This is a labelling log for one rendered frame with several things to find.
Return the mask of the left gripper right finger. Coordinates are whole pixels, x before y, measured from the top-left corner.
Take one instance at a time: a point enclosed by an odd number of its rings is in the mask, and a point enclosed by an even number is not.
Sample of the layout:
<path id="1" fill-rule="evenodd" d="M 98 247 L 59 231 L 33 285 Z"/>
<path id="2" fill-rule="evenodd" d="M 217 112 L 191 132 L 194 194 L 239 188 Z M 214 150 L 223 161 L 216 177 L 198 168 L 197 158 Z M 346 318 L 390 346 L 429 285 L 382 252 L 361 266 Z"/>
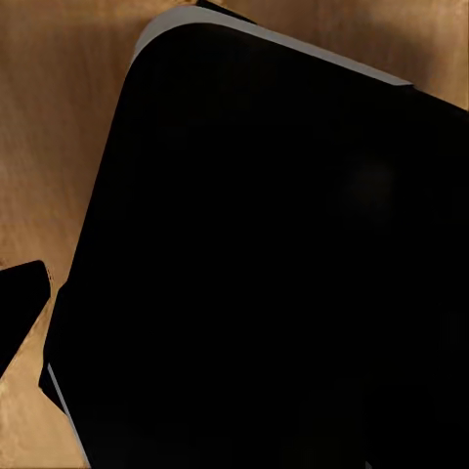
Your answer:
<path id="1" fill-rule="evenodd" d="M 469 264 L 446 260 L 440 276 L 438 295 L 469 338 Z"/>

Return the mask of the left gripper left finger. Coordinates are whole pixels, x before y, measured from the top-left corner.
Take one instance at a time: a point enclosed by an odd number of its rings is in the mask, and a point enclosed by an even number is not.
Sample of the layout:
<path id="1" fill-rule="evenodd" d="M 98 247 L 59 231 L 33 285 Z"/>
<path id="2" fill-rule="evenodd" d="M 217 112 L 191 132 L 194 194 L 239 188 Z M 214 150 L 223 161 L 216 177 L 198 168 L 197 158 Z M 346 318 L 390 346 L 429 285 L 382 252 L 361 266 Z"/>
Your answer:
<path id="1" fill-rule="evenodd" d="M 41 260 L 0 271 L 0 377 L 51 297 L 50 289 Z"/>

